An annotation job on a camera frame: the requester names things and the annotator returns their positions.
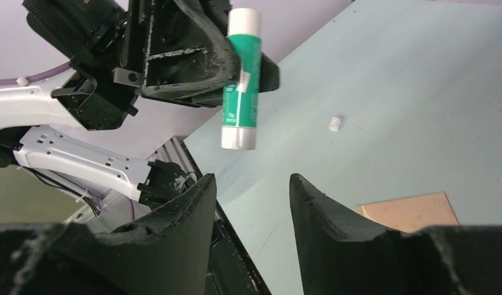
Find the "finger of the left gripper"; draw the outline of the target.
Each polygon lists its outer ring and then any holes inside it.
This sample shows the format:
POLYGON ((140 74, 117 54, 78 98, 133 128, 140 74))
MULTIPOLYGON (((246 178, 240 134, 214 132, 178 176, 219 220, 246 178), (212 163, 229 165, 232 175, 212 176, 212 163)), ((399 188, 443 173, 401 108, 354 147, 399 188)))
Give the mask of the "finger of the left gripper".
MULTIPOLYGON (((227 86, 229 90, 250 90, 250 74, 240 73, 235 84, 227 86)), ((259 74, 259 93, 272 92, 280 88, 280 68, 264 53, 261 59, 261 71, 259 74)), ((224 89, 220 88, 212 92, 186 98, 186 103, 195 107, 215 108, 222 105, 224 89)))

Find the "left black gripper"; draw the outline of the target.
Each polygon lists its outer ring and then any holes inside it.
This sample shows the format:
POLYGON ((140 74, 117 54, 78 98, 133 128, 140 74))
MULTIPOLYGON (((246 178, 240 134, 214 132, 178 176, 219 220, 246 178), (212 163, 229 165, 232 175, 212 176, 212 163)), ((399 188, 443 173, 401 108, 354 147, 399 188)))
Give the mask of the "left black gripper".
POLYGON ((29 26, 69 58, 51 96, 84 128, 119 128, 137 98, 186 98, 233 84, 240 59, 201 1, 24 1, 29 26))

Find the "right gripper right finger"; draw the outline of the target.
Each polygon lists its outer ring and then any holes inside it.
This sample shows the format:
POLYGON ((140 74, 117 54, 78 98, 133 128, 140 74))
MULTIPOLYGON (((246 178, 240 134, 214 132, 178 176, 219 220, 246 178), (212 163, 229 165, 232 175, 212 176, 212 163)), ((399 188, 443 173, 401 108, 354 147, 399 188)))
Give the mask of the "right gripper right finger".
POLYGON ((374 222, 289 180, 305 294, 502 294, 502 226, 430 226, 413 234, 374 222))

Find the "tan paper envelope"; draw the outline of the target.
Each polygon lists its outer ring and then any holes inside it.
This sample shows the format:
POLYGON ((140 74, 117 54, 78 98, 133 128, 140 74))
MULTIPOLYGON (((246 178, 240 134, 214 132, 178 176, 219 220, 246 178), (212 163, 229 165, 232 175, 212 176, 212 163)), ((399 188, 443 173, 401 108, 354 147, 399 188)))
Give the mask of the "tan paper envelope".
POLYGON ((428 226, 459 225, 444 192, 368 203, 354 207, 353 211, 406 233, 417 232, 428 226))

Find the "white glue stick cap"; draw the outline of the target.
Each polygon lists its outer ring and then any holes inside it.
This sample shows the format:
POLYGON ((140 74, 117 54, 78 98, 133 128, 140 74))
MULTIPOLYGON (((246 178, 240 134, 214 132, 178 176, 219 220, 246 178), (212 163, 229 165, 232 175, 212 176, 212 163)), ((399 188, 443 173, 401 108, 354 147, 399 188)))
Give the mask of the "white glue stick cap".
POLYGON ((329 124, 328 124, 328 129, 332 132, 337 132, 339 131, 340 125, 341 125, 341 119, 339 117, 333 117, 329 124))

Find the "white green glue stick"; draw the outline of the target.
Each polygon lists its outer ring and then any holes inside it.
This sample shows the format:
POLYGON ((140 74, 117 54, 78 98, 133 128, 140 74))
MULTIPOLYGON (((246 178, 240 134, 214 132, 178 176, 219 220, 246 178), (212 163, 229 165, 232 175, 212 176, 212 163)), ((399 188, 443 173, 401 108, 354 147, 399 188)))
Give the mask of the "white green glue stick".
POLYGON ((227 38, 240 59, 240 70, 237 81, 223 91, 221 147, 253 150, 261 71, 261 14, 250 8, 231 10, 227 38))

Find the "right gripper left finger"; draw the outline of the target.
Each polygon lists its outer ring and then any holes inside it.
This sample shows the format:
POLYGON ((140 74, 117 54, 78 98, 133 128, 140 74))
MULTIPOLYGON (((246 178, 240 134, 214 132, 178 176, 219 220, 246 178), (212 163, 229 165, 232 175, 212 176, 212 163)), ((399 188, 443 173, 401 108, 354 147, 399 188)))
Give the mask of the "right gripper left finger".
POLYGON ((203 294, 216 178, 112 232, 0 224, 0 294, 203 294))

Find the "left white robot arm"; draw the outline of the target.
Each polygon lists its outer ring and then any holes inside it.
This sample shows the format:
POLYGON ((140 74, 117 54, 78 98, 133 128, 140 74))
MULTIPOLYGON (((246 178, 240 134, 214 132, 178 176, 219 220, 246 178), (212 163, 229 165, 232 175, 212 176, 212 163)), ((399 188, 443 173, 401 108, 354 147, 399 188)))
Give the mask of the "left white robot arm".
POLYGON ((0 168, 16 165, 107 186, 159 206, 187 187, 173 163, 115 154, 57 125, 114 130, 145 98, 222 107, 221 146, 256 147, 257 103, 280 70, 262 52, 262 16, 228 1, 23 1, 27 22, 68 62, 0 79, 0 168))

